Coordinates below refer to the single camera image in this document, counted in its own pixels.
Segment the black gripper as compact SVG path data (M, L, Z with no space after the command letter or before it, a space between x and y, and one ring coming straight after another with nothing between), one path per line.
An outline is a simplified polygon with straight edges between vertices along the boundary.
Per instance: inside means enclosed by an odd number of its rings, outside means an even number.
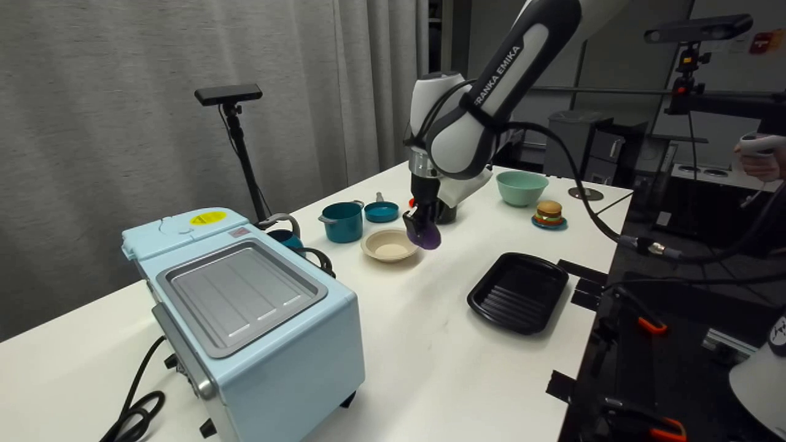
M437 215L445 212L445 201L437 196L439 182L411 174L411 199L415 205L402 212L402 226L407 234L420 230L417 209L429 209L424 215L428 230L439 230Z

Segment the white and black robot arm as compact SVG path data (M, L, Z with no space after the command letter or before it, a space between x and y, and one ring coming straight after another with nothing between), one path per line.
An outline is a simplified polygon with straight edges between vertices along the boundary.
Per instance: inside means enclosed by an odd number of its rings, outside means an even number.
M571 42L589 40L630 0L526 0L476 79L417 79L411 97L411 196L406 230L420 247L439 245L437 213L488 180L488 161L512 112Z

